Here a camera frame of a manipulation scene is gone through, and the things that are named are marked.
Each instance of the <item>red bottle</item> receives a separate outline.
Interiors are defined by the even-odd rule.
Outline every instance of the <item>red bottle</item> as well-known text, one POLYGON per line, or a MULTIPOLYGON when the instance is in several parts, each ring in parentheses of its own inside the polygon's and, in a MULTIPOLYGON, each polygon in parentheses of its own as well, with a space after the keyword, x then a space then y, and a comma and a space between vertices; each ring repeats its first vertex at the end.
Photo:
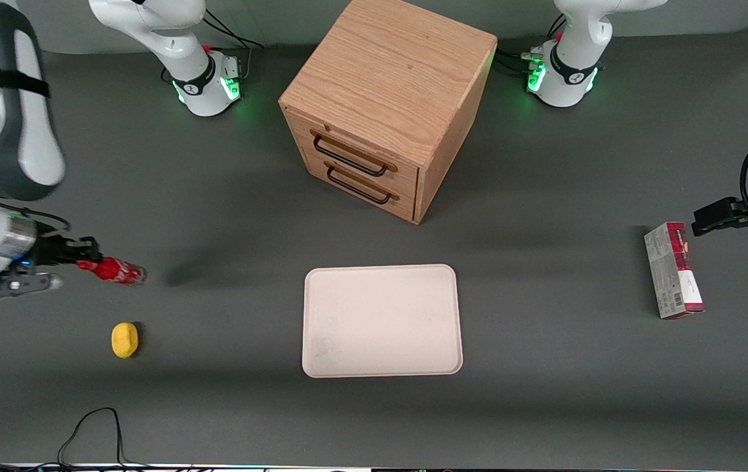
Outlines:
POLYGON ((99 262, 80 260, 77 267, 93 272, 104 281, 123 286, 140 286, 146 281, 146 269, 114 257, 103 257, 99 262))

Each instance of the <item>white tray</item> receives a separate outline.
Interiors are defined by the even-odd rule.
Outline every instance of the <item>white tray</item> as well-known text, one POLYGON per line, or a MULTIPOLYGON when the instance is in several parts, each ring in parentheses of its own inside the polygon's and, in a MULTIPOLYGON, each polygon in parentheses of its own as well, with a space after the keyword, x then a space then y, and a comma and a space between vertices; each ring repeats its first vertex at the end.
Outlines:
POLYGON ((314 269, 304 281, 308 376, 434 376, 462 364, 448 265, 314 269))

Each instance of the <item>wood grain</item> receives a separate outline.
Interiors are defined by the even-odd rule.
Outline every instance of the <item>wood grain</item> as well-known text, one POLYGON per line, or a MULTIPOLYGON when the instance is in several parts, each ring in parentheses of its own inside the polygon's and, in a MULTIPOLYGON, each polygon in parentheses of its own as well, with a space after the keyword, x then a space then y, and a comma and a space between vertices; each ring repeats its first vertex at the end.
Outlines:
POLYGON ((311 174, 336 186, 332 165, 345 183, 395 195, 380 207, 419 224, 473 126, 495 50, 493 35, 401 0, 352 0, 278 102, 311 174), (373 177, 341 164, 315 134, 389 168, 373 177))
POLYGON ((290 111, 286 111, 285 114, 287 125, 289 125, 292 131, 295 143, 298 145, 298 150, 301 152, 305 163, 307 163, 307 169, 310 173, 313 173, 313 163, 321 161, 332 162, 353 176, 376 182, 379 188, 392 193, 398 193, 410 201, 415 200, 415 193, 418 188, 418 168, 414 167, 414 165, 396 161, 395 159, 367 158, 368 153, 365 150, 349 146, 349 144, 343 143, 338 138, 333 137, 332 131, 327 131, 324 125, 319 125, 316 122, 305 119, 305 117, 296 116, 295 113, 291 113, 290 111), (313 145, 315 134, 323 137, 320 146, 338 153, 338 155, 344 156, 350 161, 368 168, 379 168, 382 165, 386 165, 387 170, 385 174, 379 177, 368 176, 359 170, 341 164, 327 155, 323 155, 313 145))
POLYGON ((373 155, 425 168, 496 37, 400 0, 353 0, 281 96, 373 155))

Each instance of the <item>black metal handle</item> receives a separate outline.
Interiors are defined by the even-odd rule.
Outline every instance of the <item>black metal handle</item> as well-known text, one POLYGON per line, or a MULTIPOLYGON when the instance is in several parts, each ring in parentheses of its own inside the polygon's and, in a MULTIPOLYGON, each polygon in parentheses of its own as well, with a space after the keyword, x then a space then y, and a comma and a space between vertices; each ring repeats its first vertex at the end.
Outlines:
POLYGON ((331 158, 334 158, 336 161, 344 162, 344 164, 350 165, 350 167, 353 167, 353 169, 360 170, 364 172, 365 174, 368 174, 369 176, 379 177, 379 176, 382 176, 382 174, 385 174, 385 171, 388 170, 387 165, 383 165, 382 169, 380 170, 368 169, 364 165, 359 165, 353 161, 350 161, 350 159, 343 157, 341 155, 338 155, 337 153, 334 153, 329 149, 324 149, 323 147, 319 146, 319 142, 321 142, 321 135, 316 134, 316 138, 313 140, 313 146, 316 148, 318 152, 324 153, 324 155, 329 155, 331 158))
POLYGON ((347 190, 352 191, 356 195, 359 195, 359 197, 367 198, 368 200, 373 201, 373 203, 376 203, 377 205, 385 205, 386 203, 388 203, 388 200, 391 200, 391 194, 390 193, 386 193, 385 194, 385 198, 377 198, 377 197, 374 197, 373 195, 371 195, 371 194, 369 194, 367 192, 359 190, 358 188, 356 188, 355 186, 350 185, 347 182, 342 182, 341 180, 339 180, 336 177, 332 176, 332 171, 334 171, 334 170, 336 170, 336 168, 333 167, 332 165, 331 165, 331 167, 328 170, 326 170, 326 178, 330 179, 330 182, 337 183, 338 185, 343 186, 347 190))

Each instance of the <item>red and white box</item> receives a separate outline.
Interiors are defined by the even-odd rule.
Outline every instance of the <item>red and white box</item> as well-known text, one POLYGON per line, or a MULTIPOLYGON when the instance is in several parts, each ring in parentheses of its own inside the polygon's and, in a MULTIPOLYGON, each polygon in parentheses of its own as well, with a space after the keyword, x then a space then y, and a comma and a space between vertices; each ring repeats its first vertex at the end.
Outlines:
POLYGON ((681 319, 703 311, 703 299, 688 265, 685 223, 662 224, 644 236, 659 317, 681 319))

